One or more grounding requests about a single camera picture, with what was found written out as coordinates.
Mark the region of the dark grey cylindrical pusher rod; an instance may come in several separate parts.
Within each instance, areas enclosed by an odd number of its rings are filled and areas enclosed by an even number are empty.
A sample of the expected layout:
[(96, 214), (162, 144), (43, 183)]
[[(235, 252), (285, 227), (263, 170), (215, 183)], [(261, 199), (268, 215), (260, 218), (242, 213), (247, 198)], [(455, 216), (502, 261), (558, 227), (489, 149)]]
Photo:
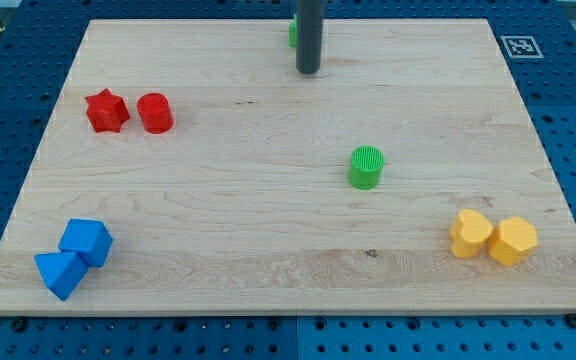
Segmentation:
[(324, 5), (321, 0), (296, 1), (296, 69), (311, 75), (319, 71), (322, 55)]

